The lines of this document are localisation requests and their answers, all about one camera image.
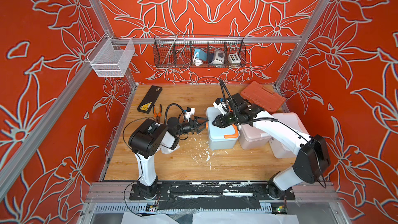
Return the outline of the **grey orange medicine chest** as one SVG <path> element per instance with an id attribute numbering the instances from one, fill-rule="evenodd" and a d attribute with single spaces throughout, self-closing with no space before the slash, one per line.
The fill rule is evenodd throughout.
<path id="1" fill-rule="evenodd" d="M 212 124 L 220 114 L 221 112 L 215 107 L 208 107 L 206 110 L 208 145 L 211 150 L 232 149 L 239 138 L 237 126 L 230 125 L 226 128 L 219 128 Z"/>

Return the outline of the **pink medicine chest box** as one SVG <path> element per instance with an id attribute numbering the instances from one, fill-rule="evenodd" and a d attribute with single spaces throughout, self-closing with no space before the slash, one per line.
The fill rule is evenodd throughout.
<path id="1" fill-rule="evenodd" d="M 255 127 L 248 124 L 239 126 L 239 144 L 242 149 L 249 150 L 262 147 L 266 145 L 272 137 Z"/>

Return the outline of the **white pink first aid kit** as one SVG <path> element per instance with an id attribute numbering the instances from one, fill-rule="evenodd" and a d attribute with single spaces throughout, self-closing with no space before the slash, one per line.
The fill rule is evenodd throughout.
<path id="1" fill-rule="evenodd" d="M 308 131 L 296 113 L 275 113 L 272 114 L 272 116 L 273 118 L 286 124 L 288 127 L 294 129 L 296 132 L 304 134 L 304 137 L 308 139 Z M 285 125 L 278 125 L 282 127 L 284 136 L 298 138 L 298 135 Z M 297 156 L 297 153 L 294 153 L 292 150 L 290 150 L 290 146 L 287 146 L 284 141 L 280 140 L 280 138 L 273 137 L 270 146 L 274 156 L 278 159 L 295 158 Z"/>

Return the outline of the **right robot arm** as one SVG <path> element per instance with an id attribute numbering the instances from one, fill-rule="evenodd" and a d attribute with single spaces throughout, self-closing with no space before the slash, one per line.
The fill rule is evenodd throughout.
<path id="1" fill-rule="evenodd" d="M 265 192 L 274 200 L 281 198 L 291 187 L 300 183 L 319 182 L 325 186 L 324 172 L 331 165 L 324 137 L 311 136 L 274 118 L 261 106 L 249 104 L 240 94 L 217 98 L 213 106 L 220 114 L 212 121 L 219 128 L 233 124 L 248 124 L 266 132 L 295 155 L 294 164 L 272 176 Z"/>

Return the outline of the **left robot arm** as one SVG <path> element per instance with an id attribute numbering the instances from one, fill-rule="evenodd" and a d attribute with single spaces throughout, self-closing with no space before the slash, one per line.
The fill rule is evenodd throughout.
<path id="1" fill-rule="evenodd" d="M 199 134 L 208 123 L 208 118 L 195 116 L 180 122 L 171 117 L 166 123 L 147 118 L 130 136 L 128 145 L 137 158 L 139 178 L 137 191 L 146 199 L 157 194 L 158 176 L 155 172 L 154 156 L 160 150 L 169 154 L 180 148 L 182 135 Z"/>

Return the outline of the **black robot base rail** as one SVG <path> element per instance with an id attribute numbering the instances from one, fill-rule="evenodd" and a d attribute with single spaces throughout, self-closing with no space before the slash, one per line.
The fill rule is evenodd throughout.
<path id="1" fill-rule="evenodd" d="M 176 198 L 219 198 L 238 197 L 254 200 L 270 200 L 265 181 L 159 181 L 154 196 L 144 195 L 144 191 L 133 182 L 125 189 L 124 195 L 131 201 L 160 200 Z"/>

